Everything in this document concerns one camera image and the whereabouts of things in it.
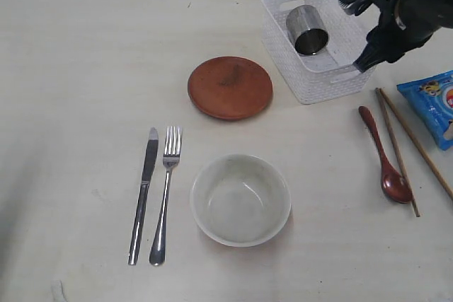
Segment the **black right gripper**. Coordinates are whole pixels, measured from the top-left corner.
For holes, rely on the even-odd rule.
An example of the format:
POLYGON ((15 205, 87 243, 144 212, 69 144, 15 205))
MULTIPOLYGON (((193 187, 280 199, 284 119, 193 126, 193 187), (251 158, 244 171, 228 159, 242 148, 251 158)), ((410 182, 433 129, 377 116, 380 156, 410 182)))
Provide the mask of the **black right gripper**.
POLYGON ((353 66, 365 73, 382 62, 394 63, 422 47, 440 28, 452 28, 452 0, 398 0, 394 13, 383 16, 367 37, 353 66))

